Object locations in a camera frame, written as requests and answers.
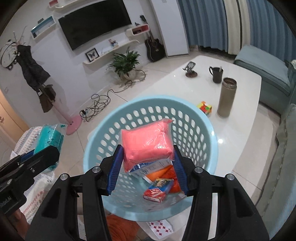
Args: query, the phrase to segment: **figurine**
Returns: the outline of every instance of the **figurine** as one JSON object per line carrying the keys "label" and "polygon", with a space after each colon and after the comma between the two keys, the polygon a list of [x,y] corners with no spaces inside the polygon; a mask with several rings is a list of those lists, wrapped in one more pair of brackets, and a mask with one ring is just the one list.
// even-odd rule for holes
{"label": "figurine", "polygon": [[109,43],[112,45],[113,48],[118,47],[118,43],[115,40],[109,39]]}
{"label": "figurine", "polygon": [[185,74],[187,77],[193,78],[193,77],[197,76],[197,73],[194,70],[192,70],[195,65],[196,65],[196,63],[190,61],[188,63],[188,65],[183,69],[183,70],[185,70],[187,72]]}

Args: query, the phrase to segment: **sofa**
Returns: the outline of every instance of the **sofa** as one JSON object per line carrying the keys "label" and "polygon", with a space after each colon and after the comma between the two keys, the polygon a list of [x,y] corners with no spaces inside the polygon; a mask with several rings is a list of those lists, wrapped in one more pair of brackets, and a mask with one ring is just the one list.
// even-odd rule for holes
{"label": "sofa", "polygon": [[272,241],[295,240],[296,224],[296,105],[281,116],[278,147],[256,208]]}
{"label": "sofa", "polygon": [[296,70],[288,68],[288,63],[259,48],[245,45],[234,64],[262,77],[259,101],[279,114],[284,112],[288,103],[296,103]]}

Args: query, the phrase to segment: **black coat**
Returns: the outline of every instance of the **black coat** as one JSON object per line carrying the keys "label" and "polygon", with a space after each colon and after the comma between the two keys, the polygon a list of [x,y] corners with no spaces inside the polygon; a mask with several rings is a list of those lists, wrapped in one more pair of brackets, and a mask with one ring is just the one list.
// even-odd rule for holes
{"label": "black coat", "polygon": [[37,92],[50,75],[32,58],[31,46],[18,45],[16,60],[28,85]]}

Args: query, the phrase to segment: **playing card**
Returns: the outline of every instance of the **playing card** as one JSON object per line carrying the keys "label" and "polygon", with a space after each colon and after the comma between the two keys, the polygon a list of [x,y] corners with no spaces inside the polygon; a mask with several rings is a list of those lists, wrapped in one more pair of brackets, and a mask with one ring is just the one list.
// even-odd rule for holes
{"label": "playing card", "polygon": [[147,224],[158,239],[163,239],[173,233],[172,226],[166,220],[147,222]]}

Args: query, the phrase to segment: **pink package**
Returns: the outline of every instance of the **pink package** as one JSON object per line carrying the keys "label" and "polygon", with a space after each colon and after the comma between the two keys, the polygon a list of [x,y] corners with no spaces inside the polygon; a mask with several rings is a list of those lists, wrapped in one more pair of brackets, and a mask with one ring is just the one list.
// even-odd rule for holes
{"label": "pink package", "polygon": [[124,171],[130,171],[139,163],[161,159],[174,159],[173,142],[170,133],[171,119],[162,120],[134,128],[121,130],[124,149]]}

